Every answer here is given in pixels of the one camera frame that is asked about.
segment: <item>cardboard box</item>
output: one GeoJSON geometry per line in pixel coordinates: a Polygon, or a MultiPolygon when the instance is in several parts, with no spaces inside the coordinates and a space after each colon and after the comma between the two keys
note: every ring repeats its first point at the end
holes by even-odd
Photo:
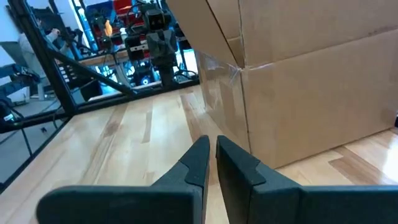
{"type": "Polygon", "coordinates": [[[275,168],[394,125],[398,1],[231,2],[168,1],[227,136],[275,168]]]}
{"type": "Polygon", "coordinates": [[[168,0],[167,3],[196,50],[241,68],[261,66],[398,28],[396,0],[168,0]]]}

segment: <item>workbench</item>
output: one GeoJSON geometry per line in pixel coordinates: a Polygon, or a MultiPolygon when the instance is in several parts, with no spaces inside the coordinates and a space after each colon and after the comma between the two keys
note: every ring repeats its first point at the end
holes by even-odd
{"type": "Polygon", "coordinates": [[[114,66],[116,69],[116,78],[118,79],[119,83],[122,83],[123,85],[130,86],[129,80],[126,76],[126,71],[123,67],[124,62],[130,61],[129,55],[127,53],[127,50],[118,50],[115,52],[115,55],[111,54],[106,54],[106,55],[97,55],[94,57],[86,58],[83,60],[80,60],[79,63],[82,65],[85,65],[87,67],[91,66],[104,66],[104,65],[109,65],[109,66],[114,66]]]}
{"type": "MultiPolygon", "coordinates": [[[[384,131],[278,171],[302,185],[396,184],[394,132],[384,131]]],[[[0,223],[37,223],[39,199],[65,185],[150,185],[202,134],[209,135],[211,143],[206,223],[228,223],[215,144],[219,134],[237,139],[222,133],[206,114],[199,86],[73,117],[0,195],[0,223]]]]}

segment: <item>black metal bar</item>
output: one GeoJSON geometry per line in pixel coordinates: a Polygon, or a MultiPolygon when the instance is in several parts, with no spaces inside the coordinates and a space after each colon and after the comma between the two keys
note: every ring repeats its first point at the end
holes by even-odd
{"type": "Polygon", "coordinates": [[[187,61],[185,60],[184,49],[180,49],[180,54],[181,54],[182,64],[184,65],[184,70],[188,70],[187,61]]]}
{"type": "Polygon", "coordinates": [[[195,86],[195,85],[199,85],[199,80],[194,80],[194,81],[189,81],[189,82],[181,83],[178,85],[174,85],[168,89],[159,88],[158,90],[146,90],[146,91],[138,93],[134,97],[126,96],[126,95],[116,95],[113,97],[104,98],[101,101],[86,102],[79,106],[78,114],[87,113],[90,111],[99,110],[99,109],[107,108],[110,106],[120,105],[122,103],[128,103],[130,101],[140,100],[143,98],[159,95],[162,93],[167,93],[167,92],[174,91],[174,90],[181,90],[183,88],[187,88],[187,87],[195,86]]]}
{"type": "Polygon", "coordinates": [[[87,23],[88,23],[88,25],[89,25],[89,27],[90,27],[91,34],[93,35],[94,42],[95,42],[95,44],[97,45],[97,50],[100,50],[100,42],[99,42],[99,40],[97,39],[97,37],[95,36],[95,29],[94,29],[94,26],[93,26],[93,24],[91,23],[91,21],[89,21],[89,19],[91,19],[91,16],[90,16],[90,17],[87,16],[88,13],[87,13],[86,4],[84,3],[84,0],[79,0],[79,2],[80,2],[81,8],[82,8],[82,9],[84,10],[84,12],[85,12],[85,17],[86,17],[86,19],[87,19],[87,23]]]}
{"type": "Polygon", "coordinates": [[[26,167],[43,151],[43,149],[52,141],[52,139],[62,130],[70,121],[67,119],[63,124],[35,151],[33,154],[5,181],[0,183],[0,195],[11,185],[11,183],[26,169],[26,167]]]}
{"type": "MultiPolygon", "coordinates": [[[[80,0],[79,2],[80,2],[81,8],[83,9],[83,11],[84,11],[84,13],[85,13],[85,17],[86,17],[86,19],[87,19],[86,5],[85,5],[85,3],[83,2],[83,0],[80,0]]],[[[81,16],[80,16],[80,13],[79,13],[79,8],[76,6],[76,4],[75,4],[74,1],[72,1],[72,4],[73,4],[73,8],[75,9],[76,15],[78,15],[78,17],[79,17],[79,21],[80,21],[81,26],[83,27],[84,33],[86,34],[87,39],[89,39],[89,35],[86,33],[84,21],[81,19],[81,16]]],[[[88,23],[88,25],[89,25],[89,27],[90,27],[91,35],[94,37],[94,42],[88,40],[88,44],[90,45],[90,48],[91,48],[91,50],[93,50],[93,51],[95,50],[93,43],[96,44],[96,45],[97,45],[97,49],[96,49],[95,51],[98,51],[99,43],[98,43],[98,41],[97,41],[97,39],[96,39],[96,37],[95,37],[95,35],[94,35],[94,33],[93,33],[94,27],[91,25],[91,22],[90,22],[90,21],[88,21],[87,23],[88,23]]]]}
{"type": "Polygon", "coordinates": [[[49,0],[49,4],[50,4],[50,7],[51,7],[51,9],[52,9],[52,11],[56,14],[56,15],[60,15],[60,11],[58,10],[58,7],[57,7],[57,5],[55,4],[55,1],[54,0],[49,0]]]}
{"type": "Polygon", "coordinates": [[[25,129],[22,128],[21,131],[22,131],[22,135],[24,136],[24,140],[25,140],[25,143],[26,143],[27,150],[29,151],[29,156],[32,156],[33,155],[32,148],[30,147],[29,140],[27,139],[27,136],[26,136],[26,133],[25,133],[25,129]]]}
{"type": "Polygon", "coordinates": [[[8,3],[12,7],[13,11],[16,12],[16,16],[21,22],[22,29],[24,30],[24,33],[62,107],[68,114],[74,114],[77,109],[75,101],[73,100],[65,80],[55,64],[54,59],[46,50],[44,50],[47,48],[47,43],[35,23],[31,8],[26,3],[26,0],[8,0],[8,3]]]}
{"type": "Polygon", "coordinates": [[[94,78],[95,80],[98,80],[112,88],[114,88],[117,91],[120,91],[121,93],[124,93],[126,95],[130,95],[130,96],[134,96],[134,92],[131,90],[131,88],[125,86],[125,85],[120,85],[98,73],[96,73],[95,71],[91,70],[90,68],[87,68],[81,64],[79,64],[78,62],[68,58],[67,56],[61,54],[60,52],[57,52],[55,50],[52,49],[48,49],[50,55],[56,59],[58,59],[59,61],[61,61],[62,63],[64,63],[65,65],[69,65],[71,66],[74,70],[76,70],[76,72],[78,72],[77,75],[83,76],[85,78],[94,78]]]}
{"type": "Polygon", "coordinates": [[[13,125],[2,126],[0,129],[0,134],[7,133],[10,131],[18,131],[22,128],[28,128],[28,127],[35,126],[38,124],[52,122],[53,119],[63,119],[63,118],[71,118],[71,117],[72,116],[67,114],[66,112],[56,114],[55,117],[54,117],[54,112],[50,113],[50,114],[48,114],[48,113],[38,114],[36,116],[30,116],[30,117],[26,117],[24,119],[19,119],[13,125]]]}

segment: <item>red object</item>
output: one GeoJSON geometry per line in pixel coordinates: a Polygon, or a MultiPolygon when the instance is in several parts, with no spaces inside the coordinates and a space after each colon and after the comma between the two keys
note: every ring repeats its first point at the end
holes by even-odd
{"type": "Polygon", "coordinates": [[[113,8],[117,15],[127,14],[131,8],[131,0],[115,0],[113,1],[113,8]]]}
{"type": "Polygon", "coordinates": [[[145,50],[145,51],[144,51],[144,57],[145,57],[145,58],[150,58],[149,50],[145,50]]]}

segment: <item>metal frame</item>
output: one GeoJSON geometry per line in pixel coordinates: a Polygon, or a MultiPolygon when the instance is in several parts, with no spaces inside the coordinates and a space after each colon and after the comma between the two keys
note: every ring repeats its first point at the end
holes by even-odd
{"type": "Polygon", "coordinates": [[[53,86],[54,92],[58,97],[58,100],[63,110],[52,110],[25,118],[21,117],[17,119],[13,125],[1,127],[0,133],[17,131],[23,128],[48,123],[58,119],[66,119],[66,121],[59,129],[57,129],[51,135],[48,140],[44,142],[44,144],[38,150],[30,155],[28,160],[26,160],[20,166],[20,168],[18,168],[18,170],[16,170],[15,173],[12,174],[11,177],[7,179],[4,184],[2,184],[2,186],[0,186],[0,194],[40,154],[40,152],[59,133],[59,131],[68,123],[68,121],[73,118],[73,116],[199,84],[199,80],[193,80],[185,83],[180,83],[178,85],[168,86],[167,88],[162,86],[153,86],[150,88],[150,90],[145,88],[133,90],[128,86],[119,85],[118,83],[97,74],[91,69],[80,65],[78,62],[64,56],[63,54],[48,48],[48,43],[39,31],[39,28],[35,23],[31,8],[26,3],[26,0],[8,0],[8,2],[13,11],[16,13],[18,19],[20,20],[21,27],[25,31],[27,39],[31,43],[32,48],[36,53],[36,56],[41,66],[43,67],[43,70],[46,73],[50,84],[53,86]],[[67,83],[65,82],[59,68],[57,67],[57,64],[55,63],[55,58],[61,61],[63,64],[70,66],[72,69],[74,69],[75,73],[78,73],[80,76],[98,80],[116,90],[119,90],[121,93],[77,105],[75,103],[75,100],[72,98],[72,94],[67,83]]]}
{"type": "Polygon", "coordinates": [[[52,141],[52,139],[61,131],[70,121],[68,118],[54,133],[36,150],[22,165],[0,186],[0,195],[11,185],[11,183],[26,169],[26,167],[43,151],[43,149],[52,141]]]}

